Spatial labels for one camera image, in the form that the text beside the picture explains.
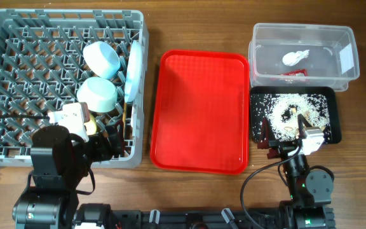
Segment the red snack wrapper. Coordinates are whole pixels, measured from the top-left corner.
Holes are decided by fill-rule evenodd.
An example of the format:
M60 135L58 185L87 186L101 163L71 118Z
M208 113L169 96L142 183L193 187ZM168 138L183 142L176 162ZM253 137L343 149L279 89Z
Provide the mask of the red snack wrapper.
M306 69L297 69L295 71L290 71L281 75L285 78L285 80L305 81L306 77L308 76L308 72Z

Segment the light blue small bowl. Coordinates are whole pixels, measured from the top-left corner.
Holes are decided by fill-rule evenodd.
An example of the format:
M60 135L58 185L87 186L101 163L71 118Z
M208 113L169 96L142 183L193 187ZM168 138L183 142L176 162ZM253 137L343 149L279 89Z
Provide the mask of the light blue small bowl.
M83 57L87 66L101 78L115 78L121 63L115 49L103 41L87 45L83 49Z

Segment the white tissue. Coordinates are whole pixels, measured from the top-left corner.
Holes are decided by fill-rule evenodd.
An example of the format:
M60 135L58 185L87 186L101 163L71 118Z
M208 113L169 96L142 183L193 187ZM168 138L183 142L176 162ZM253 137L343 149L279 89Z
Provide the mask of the white tissue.
M294 66L302 59L308 58L309 50L290 52L283 56L282 62L286 66Z

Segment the single wooden chopstick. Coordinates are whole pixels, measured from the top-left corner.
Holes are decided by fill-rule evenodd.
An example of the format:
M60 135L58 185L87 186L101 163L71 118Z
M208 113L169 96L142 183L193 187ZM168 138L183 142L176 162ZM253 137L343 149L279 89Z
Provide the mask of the single wooden chopstick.
M122 116L122 121L123 121L123 128L125 129L125 125L126 125L126 110L127 110L127 103L124 102L123 104L123 116Z

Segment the green plastic bowl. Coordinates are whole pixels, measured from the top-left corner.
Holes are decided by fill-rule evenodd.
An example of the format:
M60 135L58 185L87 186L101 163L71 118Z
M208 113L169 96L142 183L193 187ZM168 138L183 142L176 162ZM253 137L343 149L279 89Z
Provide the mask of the green plastic bowl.
M109 80L91 77L82 83L76 97L79 102L85 102L90 111L107 113L116 107L118 92Z

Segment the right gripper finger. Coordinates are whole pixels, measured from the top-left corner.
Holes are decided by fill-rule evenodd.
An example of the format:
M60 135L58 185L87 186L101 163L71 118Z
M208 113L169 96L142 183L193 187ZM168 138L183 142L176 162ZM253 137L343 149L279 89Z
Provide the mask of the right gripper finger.
M269 123L267 118L263 118L261 125L261 133L258 145L268 145L269 144Z
M307 119L305 119L305 117L302 114L298 114L297 123L298 123L298 129L299 129L298 137L300 139L303 139L306 137L306 132L308 130L310 130L311 124L307 121Z

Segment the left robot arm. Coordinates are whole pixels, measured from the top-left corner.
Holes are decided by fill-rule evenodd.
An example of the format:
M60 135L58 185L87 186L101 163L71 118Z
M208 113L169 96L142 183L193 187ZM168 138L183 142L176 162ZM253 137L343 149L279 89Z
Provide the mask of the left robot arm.
M108 204L79 204L84 177L93 178L92 163L109 161L125 150L122 121L105 126L84 141L60 125L38 130L32 136L33 170L15 203L16 228L121 228Z

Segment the yellow plastic cup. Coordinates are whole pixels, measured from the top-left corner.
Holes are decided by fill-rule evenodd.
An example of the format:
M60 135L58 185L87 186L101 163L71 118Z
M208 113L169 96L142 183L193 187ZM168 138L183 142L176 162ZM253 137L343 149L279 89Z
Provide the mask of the yellow plastic cup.
M87 135L93 135L97 133L97 124L95 122L95 117L90 114L90 120L84 123Z

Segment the light blue round plate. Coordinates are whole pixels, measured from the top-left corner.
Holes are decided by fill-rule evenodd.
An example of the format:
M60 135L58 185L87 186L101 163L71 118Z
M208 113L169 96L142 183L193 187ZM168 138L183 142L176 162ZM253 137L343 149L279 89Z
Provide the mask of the light blue round plate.
M140 77L143 70L143 47L138 41L133 41L130 56L128 59L126 81L125 81L125 102L133 102L139 91Z

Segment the white plastic fork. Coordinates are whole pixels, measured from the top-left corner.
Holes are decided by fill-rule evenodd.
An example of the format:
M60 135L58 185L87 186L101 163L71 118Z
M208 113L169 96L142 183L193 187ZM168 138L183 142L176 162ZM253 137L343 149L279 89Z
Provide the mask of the white plastic fork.
M130 118L130 125L132 127L133 130L136 130L139 124L138 121L138 107L136 104L134 104L132 106L132 114L131 114L131 118Z

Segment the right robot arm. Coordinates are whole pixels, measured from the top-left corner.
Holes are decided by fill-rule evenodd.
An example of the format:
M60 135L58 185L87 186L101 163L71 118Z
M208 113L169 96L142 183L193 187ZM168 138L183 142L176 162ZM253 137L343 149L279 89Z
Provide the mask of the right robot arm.
M279 214L282 228L328 228L325 206L331 203L334 174L321 166L309 166L307 156L318 151L325 138L319 127L313 127L303 115L297 116L298 134L291 141L275 138L268 119L262 120L257 147L268 149L269 159L279 158L282 181L290 193L281 201Z

